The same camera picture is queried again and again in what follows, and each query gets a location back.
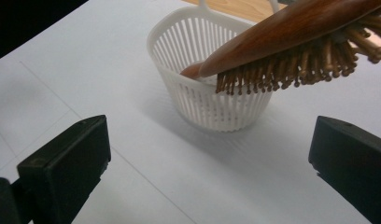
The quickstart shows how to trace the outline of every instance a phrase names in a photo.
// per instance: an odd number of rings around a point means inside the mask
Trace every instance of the basket slot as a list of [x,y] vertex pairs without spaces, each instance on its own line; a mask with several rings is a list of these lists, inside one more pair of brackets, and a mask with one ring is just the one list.
[[228,42],[233,38],[233,32],[232,30],[226,29],[225,28],[225,43]]
[[204,100],[203,100],[202,94],[199,91],[197,91],[195,94],[197,97],[197,104],[200,107],[200,109],[198,109],[200,121],[202,123],[206,123],[206,115],[205,115],[204,108],[203,108],[203,101]]
[[164,59],[166,60],[167,67],[173,71],[176,71],[176,67],[173,64],[173,60],[172,60],[173,58],[172,54],[170,53],[170,49],[168,48],[167,43],[165,43],[164,34],[159,38],[158,43],[160,44],[162,55]]
[[218,49],[219,48],[219,46],[221,46],[222,45],[222,42],[220,41],[220,39],[219,39],[219,25],[217,25],[217,24],[214,24],[214,27],[213,27],[213,38],[215,39],[215,46],[214,46],[214,50],[215,49]]
[[193,18],[193,32],[194,32],[194,37],[195,37],[195,48],[197,52],[197,60],[201,61],[205,59],[205,54],[204,54],[204,40],[202,38],[202,26],[200,24],[200,19],[199,18]]
[[199,120],[199,122],[203,122],[203,113],[202,113],[202,110],[198,107],[202,107],[202,105],[200,104],[200,94],[198,94],[199,92],[195,92],[194,90],[192,90],[192,95],[193,95],[193,103],[194,103],[194,106],[197,108],[196,109],[196,117],[197,119]]
[[194,58],[194,55],[195,55],[195,52],[194,52],[194,44],[191,40],[191,28],[190,28],[190,25],[189,25],[189,21],[188,20],[183,20],[181,22],[182,24],[182,34],[183,34],[183,37],[186,41],[186,45],[188,47],[188,56],[189,56],[189,60],[190,60],[190,64],[191,63],[194,63],[196,61],[196,59]]
[[255,108],[255,107],[252,107],[254,104],[252,103],[252,100],[260,100],[260,96],[259,95],[252,95],[251,97],[250,97],[250,99],[249,100],[247,100],[247,102],[248,102],[248,104],[246,104],[245,105],[245,107],[247,108],[247,110],[246,110],[246,114],[245,114],[245,116],[244,116],[244,118],[243,118],[243,120],[242,120],[242,122],[244,123],[244,122],[246,122],[246,121],[248,121],[249,120],[249,118],[254,118],[253,117],[253,115],[255,114],[255,112],[254,111],[256,111],[257,110],[257,108]]
[[196,35],[197,27],[194,23],[193,18],[188,18],[186,24],[187,24],[187,32],[189,34],[190,47],[191,47],[192,58],[193,58],[192,63],[199,62],[202,59],[200,58],[199,50],[197,48],[197,46],[199,45],[199,43],[197,42],[197,35]]
[[212,26],[212,23],[206,19],[203,19],[203,34],[205,37],[205,50],[206,50],[206,55],[210,55],[213,53],[213,39],[211,35],[211,29],[210,27]]
[[198,122],[196,115],[195,115],[196,108],[195,108],[194,104],[192,103],[189,88],[185,87],[184,90],[185,90],[184,91],[185,95],[184,95],[183,99],[185,100],[185,104],[187,105],[187,112],[190,116],[190,119]]
[[[245,98],[239,98],[237,99],[237,101],[240,101],[240,104],[239,104],[239,114],[240,115],[244,115],[245,114],[245,110],[247,108],[247,104],[246,104],[246,99],[249,99],[250,97],[245,97]],[[239,121],[238,121],[238,126],[239,127],[242,127],[245,125],[245,121],[247,120],[247,117],[242,117]]]
[[207,94],[205,93],[200,93],[199,92],[199,97],[200,97],[200,105],[201,105],[201,111],[203,113],[203,118],[204,118],[204,124],[207,127],[211,127],[211,119],[210,119],[210,107],[209,107],[209,99]]
[[170,34],[170,38],[172,41],[173,49],[176,51],[176,61],[178,63],[178,66],[180,67],[180,70],[183,70],[188,65],[186,64],[184,53],[182,48],[180,47],[179,41],[178,41],[178,34],[175,26],[172,26],[169,30],[167,30]]
[[188,113],[188,108],[187,108],[188,106],[184,99],[184,95],[181,94],[181,92],[184,91],[184,86],[178,83],[178,89],[179,91],[177,91],[177,94],[175,94],[175,96],[178,98],[178,101],[180,102],[180,104],[178,104],[177,106],[179,107],[179,110],[182,111],[183,113]]
[[208,100],[208,120],[210,122],[210,127],[212,129],[218,128],[218,122],[217,119],[217,106],[214,103],[215,95],[207,94],[207,100]]
[[216,33],[217,32],[215,32],[215,27],[217,27],[217,25],[215,24],[215,23],[213,23],[213,22],[210,22],[209,23],[209,33],[210,33],[210,40],[211,40],[211,51],[212,52],[214,52],[215,51],[215,49],[217,49],[218,48],[218,43],[217,43],[217,35],[216,35]]
[[223,118],[221,120],[223,120],[226,123],[229,121],[231,117],[232,108],[230,108],[230,105],[229,105],[229,102],[230,102],[229,97],[227,96],[223,96],[223,97],[224,97],[224,104],[223,104],[223,110],[222,110]]
[[162,52],[162,47],[160,44],[160,41],[156,41],[155,47],[153,52],[155,52],[155,55],[159,61],[160,64],[162,64],[165,67],[169,67],[166,58],[164,57],[164,54]]
[[181,22],[179,22],[177,24],[177,28],[178,28],[178,34],[179,34],[178,37],[184,49],[183,52],[184,52],[185,59],[187,61],[187,64],[191,64],[194,62],[194,60],[191,57],[191,44],[188,39],[188,33],[186,31],[185,21],[182,20]]
[[196,24],[197,24],[197,34],[198,34],[198,38],[199,38],[199,52],[200,52],[200,57],[201,57],[201,60],[204,60],[207,58],[207,56],[209,55],[207,53],[207,47],[206,47],[206,38],[205,38],[205,28],[204,28],[204,20],[203,19],[200,19],[200,18],[196,18]]
[[181,96],[185,113],[190,116],[191,119],[194,119],[193,113],[192,113],[192,105],[190,102],[190,98],[188,97],[188,87],[180,85],[181,93],[179,94]]
[[[234,108],[234,111],[236,111],[236,110],[239,109],[239,107],[238,107],[238,105],[237,105],[237,103],[238,103],[238,96],[239,96],[239,95],[235,95],[235,96],[232,98],[232,104],[233,104],[233,105],[232,105],[232,108]],[[231,126],[232,126],[232,127],[235,127],[239,119],[240,119],[240,118],[238,118],[237,116],[229,116],[229,120],[228,120],[228,121],[231,123]]]
[[190,110],[190,105],[188,104],[188,99],[186,99],[186,95],[183,94],[182,92],[184,92],[185,90],[185,87],[182,85],[182,84],[179,84],[180,85],[180,89],[181,89],[181,93],[178,94],[178,98],[179,100],[181,101],[181,107],[182,107],[182,111],[185,113],[185,114],[190,114],[191,113],[191,110]]
[[269,94],[255,94],[254,98],[256,99],[251,101],[251,104],[250,104],[250,107],[253,108],[249,116],[250,118],[255,118],[261,113],[261,111],[266,107],[266,104],[269,102],[270,95]]
[[192,114],[196,122],[200,123],[199,109],[196,104],[196,96],[194,90],[187,89],[188,99],[190,99],[190,107],[192,109]]
[[171,40],[170,30],[167,30],[166,33],[162,35],[162,42],[165,46],[166,52],[168,53],[167,57],[169,58],[170,64],[174,71],[180,71],[180,63],[176,54],[176,50],[173,47],[173,41]]
[[222,46],[224,41],[224,34],[223,34],[223,28],[222,26],[218,26],[218,40],[219,40],[219,45]]

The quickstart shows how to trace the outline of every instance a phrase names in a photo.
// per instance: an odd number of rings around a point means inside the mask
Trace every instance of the hairbrush handle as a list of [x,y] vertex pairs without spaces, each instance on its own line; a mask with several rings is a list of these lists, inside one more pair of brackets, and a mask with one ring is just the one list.
[[230,40],[203,63],[209,77],[334,32],[381,7],[381,0],[298,0]]

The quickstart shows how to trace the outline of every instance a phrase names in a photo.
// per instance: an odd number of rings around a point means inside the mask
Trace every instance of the hairbrush bristle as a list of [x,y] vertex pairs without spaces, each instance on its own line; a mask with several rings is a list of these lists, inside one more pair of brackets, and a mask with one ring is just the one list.
[[381,46],[368,39],[371,32],[381,38],[381,8],[331,34],[219,73],[216,93],[277,91],[348,77],[357,53],[371,63],[381,61]]

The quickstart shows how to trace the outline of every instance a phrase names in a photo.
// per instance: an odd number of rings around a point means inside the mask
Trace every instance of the basket handle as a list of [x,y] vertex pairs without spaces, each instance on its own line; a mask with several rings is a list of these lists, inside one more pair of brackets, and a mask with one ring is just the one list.
[[208,4],[205,0],[199,0],[199,7],[202,9],[209,9]]
[[[270,6],[272,8],[273,13],[276,13],[277,11],[280,10],[277,0],[268,0],[268,1],[270,2]],[[209,9],[206,0],[199,0],[199,7],[202,9],[207,9],[207,10]]]

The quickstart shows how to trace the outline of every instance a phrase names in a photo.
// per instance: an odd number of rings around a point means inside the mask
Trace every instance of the white surface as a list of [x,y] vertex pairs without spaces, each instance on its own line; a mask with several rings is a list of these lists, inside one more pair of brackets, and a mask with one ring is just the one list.
[[112,162],[75,223],[369,223],[316,176],[318,115],[381,137],[381,64],[279,91],[237,133],[175,111],[147,35],[178,0],[91,0],[0,60],[0,176],[72,123],[105,114]]

